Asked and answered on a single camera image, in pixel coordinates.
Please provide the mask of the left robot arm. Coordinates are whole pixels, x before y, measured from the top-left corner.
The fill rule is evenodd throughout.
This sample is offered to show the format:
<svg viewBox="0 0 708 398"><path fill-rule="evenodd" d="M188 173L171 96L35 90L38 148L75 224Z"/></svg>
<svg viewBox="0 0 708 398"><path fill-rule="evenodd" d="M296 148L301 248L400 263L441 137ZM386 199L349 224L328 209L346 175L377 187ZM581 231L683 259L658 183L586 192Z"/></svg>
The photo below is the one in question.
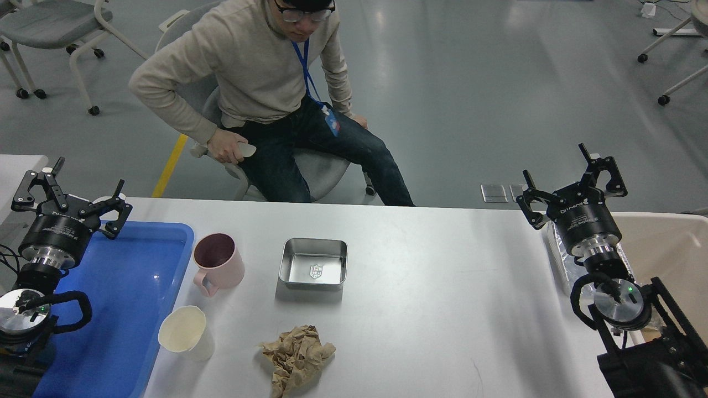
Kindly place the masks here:
<svg viewBox="0 0 708 398"><path fill-rule="evenodd" d="M3 397L31 397L50 365L39 358L50 338L91 321L86 293L56 288L80 264L93 234L116 239L132 210L121 198L123 180L103 201L63 192L56 181L63 164L61 157L51 168L26 171L11 202L12 211L32 212L35 219L16 254L25 264L2 295Z"/></svg>

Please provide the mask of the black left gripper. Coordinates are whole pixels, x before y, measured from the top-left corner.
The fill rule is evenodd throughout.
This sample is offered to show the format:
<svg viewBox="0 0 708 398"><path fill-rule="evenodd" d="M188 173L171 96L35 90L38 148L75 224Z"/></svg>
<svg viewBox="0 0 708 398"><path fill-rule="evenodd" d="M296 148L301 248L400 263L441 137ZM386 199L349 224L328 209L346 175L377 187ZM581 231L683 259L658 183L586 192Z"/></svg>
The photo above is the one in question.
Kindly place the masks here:
<svg viewBox="0 0 708 398"><path fill-rule="evenodd" d="M129 219L131 204L121 196L124 179L120 179L113 196L98 202L65 195L56 181L65 158L55 166L42 171L28 170L13 195L11 209L15 212L34 212L37 217L28 234L19 245L23 259L35 260L46 255L53 258L53 267L73 269L78 266L88 247L93 232L99 231L114 240ZM40 186L46 200L39 202L32 189ZM115 212L117 217L105 222L101 217Z"/></svg>

